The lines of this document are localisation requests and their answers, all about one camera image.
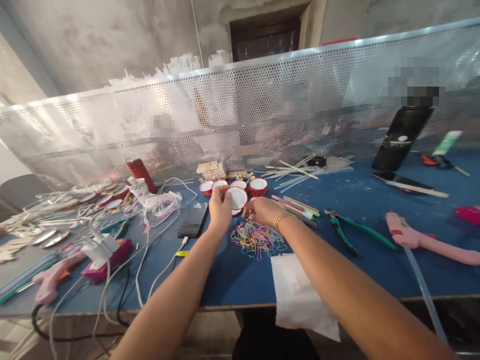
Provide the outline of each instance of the perforated metal panel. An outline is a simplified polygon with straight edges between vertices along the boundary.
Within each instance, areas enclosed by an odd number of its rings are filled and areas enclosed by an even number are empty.
[[[14,105],[0,138],[51,188],[125,177],[142,158],[154,181],[219,160],[229,169],[319,155],[374,154],[403,85],[440,86],[420,145],[480,134],[478,19],[274,55]],[[414,73],[406,79],[404,69]],[[437,69],[437,75],[425,69]]]

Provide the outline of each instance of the black phone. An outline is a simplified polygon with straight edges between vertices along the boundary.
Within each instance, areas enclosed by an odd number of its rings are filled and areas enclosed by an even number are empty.
[[[428,189],[428,190],[433,190],[434,188],[431,187],[431,186],[428,186],[428,185],[425,185],[425,184],[422,184],[421,182],[418,182],[418,181],[415,181],[415,180],[412,180],[408,177],[404,177],[404,176],[400,176],[400,175],[397,175],[396,173],[392,172],[392,171],[379,171],[379,172],[372,172],[372,175],[376,178],[379,178],[380,180],[383,180],[383,181],[393,181],[393,182],[396,182],[396,183],[401,183],[401,184],[405,184],[405,185],[411,185],[411,186],[416,186],[418,188],[423,188],[423,189]],[[414,190],[408,190],[408,189],[402,189],[402,188],[399,188],[400,190],[403,190],[407,193],[416,193],[416,194],[421,194],[420,192],[418,191],[414,191]]]
[[[208,207],[208,202],[188,201],[180,203],[178,209],[178,217],[180,218],[179,238],[196,238],[199,235]]]

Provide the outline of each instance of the gold bracelet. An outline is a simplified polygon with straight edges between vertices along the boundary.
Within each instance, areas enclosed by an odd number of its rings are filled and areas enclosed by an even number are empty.
[[[293,215],[293,214],[291,214],[291,213],[289,213],[289,212],[286,212],[286,213],[280,215],[279,217],[277,217],[277,218],[275,219],[275,222],[273,223],[273,225],[275,226],[275,229],[276,229],[278,232],[280,232],[280,230],[279,230],[279,221],[282,220],[283,218],[286,218],[287,216],[295,216],[295,215]]]

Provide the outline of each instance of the workbench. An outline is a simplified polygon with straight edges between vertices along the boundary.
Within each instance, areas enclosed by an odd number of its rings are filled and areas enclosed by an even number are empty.
[[[471,174],[464,176],[454,169],[442,170],[422,164],[418,154],[410,153],[397,173],[434,187],[436,190],[450,194],[448,198],[439,198],[424,194],[408,194],[397,188],[384,184],[374,178],[371,173],[372,157],[356,159],[351,166],[354,171],[321,175],[320,180],[308,179],[292,187],[283,194],[280,190],[273,190],[282,181],[268,180],[268,194],[288,196],[306,203],[323,212],[323,209],[333,209],[341,216],[349,217],[375,229],[391,239],[385,214],[395,212],[405,217],[408,224],[423,233],[436,234],[438,240],[464,249],[480,251],[480,228],[472,223],[458,218],[454,208],[459,206],[480,205],[480,151],[456,150],[449,153],[449,158],[459,167]],[[208,201],[198,191],[198,184],[189,185],[198,192],[199,201]],[[184,199],[191,199],[193,194],[183,186],[172,186],[168,190],[180,191]],[[200,301],[200,307],[206,310],[227,310],[246,307],[260,307],[272,305],[276,302],[275,288],[272,277],[271,261],[263,256],[259,261],[242,253],[242,249],[230,240],[230,234],[236,227],[234,219],[225,235],[213,266],[206,281],[205,289]],[[239,216],[237,224],[244,219]],[[345,235],[358,250],[359,257],[353,258],[348,254],[336,235],[329,217],[325,214],[318,220],[315,232],[354,262],[390,294],[405,299],[420,299],[421,292],[413,270],[403,249],[390,250],[379,242],[369,238],[356,229],[345,226]],[[210,222],[207,217],[203,229]],[[163,224],[152,229],[153,237],[163,229]],[[146,300],[150,286],[155,277],[165,268],[181,244],[177,237],[180,224],[174,223],[157,241],[153,243],[149,255],[143,265],[140,275],[140,286],[143,301]],[[146,243],[146,235],[140,224],[140,219],[132,221],[126,238],[132,239],[134,245]],[[190,239],[184,250],[189,250],[195,239]],[[480,294],[480,268],[464,265],[425,249],[415,249],[413,253],[423,272],[430,293],[434,298],[470,297]],[[46,250],[37,247],[28,247],[16,254],[17,260],[0,264],[1,282],[6,284],[14,276],[31,266],[34,262],[46,255]],[[138,311],[140,309],[137,293],[134,289],[134,278],[142,254],[136,256],[130,263],[132,277],[127,288],[127,300],[124,311]],[[176,258],[174,266],[182,258]],[[80,276],[81,270],[88,264],[83,262],[72,273],[72,277],[58,287],[60,297],[72,286]],[[158,284],[171,272],[166,271]],[[126,271],[123,269],[117,274],[108,288],[108,304],[110,310],[115,310],[119,301],[119,294],[126,280]],[[103,290],[103,283],[91,285],[74,298],[65,303],[59,310],[60,314],[94,314],[98,311],[99,299]],[[34,308],[36,286],[31,286],[20,294],[15,295],[4,305],[0,306],[0,317],[29,316]],[[44,313],[52,307],[44,307]]]

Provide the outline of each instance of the wire cutter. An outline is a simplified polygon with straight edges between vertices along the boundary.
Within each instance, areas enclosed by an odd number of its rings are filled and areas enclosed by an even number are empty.
[[[343,220],[348,225],[350,225],[354,228],[357,228],[357,229],[363,231],[364,233],[367,233],[368,235],[370,235],[371,238],[374,238],[375,240],[379,241],[382,245],[386,246],[387,248],[392,249],[392,250],[397,250],[395,245],[393,245],[390,242],[390,240],[388,240],[385,236],[376,232],[372,228],[370,228],[366,225],[362,225],[362,224],[356,222],[355,220],[350,219],[349,217],[341,217],[334,210],[327,211],[327,210],[323,209],[323,211],[325,212],[325,214],[330,215],[330,222],[332,223],[333,228],[335,229],[337,234],[340,236],[340,238],[343,240],[343,243],[346,245],[346,248],[347,248],[348,252],[352,256],[357,257],[359,255],[359,253],[354,248],[354,246],[350,243],[350,241],[347,239],[344,232],[342,231],[342,228],[340,227],[340,220]]]
[[[108,234],[110,233],[113,229],[115,229],[117,226],[120,225],[120,228],[118,229],[118,231],[116,232],[116,234],[112,234],[111,236],[114,238],[114,239],[121,239],[125,233],[127,232],[127,230],[129,229],[129,226],[130,226],[130,220],[133,219],[135,217],[135,215],[132,215],[130,217],[127,217],[126,219],[122,219],[122,220],[119,220],[119,221],[116,221],[114,222],[113,224],[110,224],[106,227],[104,227],[103,229],[100,230],[100,233],[102,234]]]

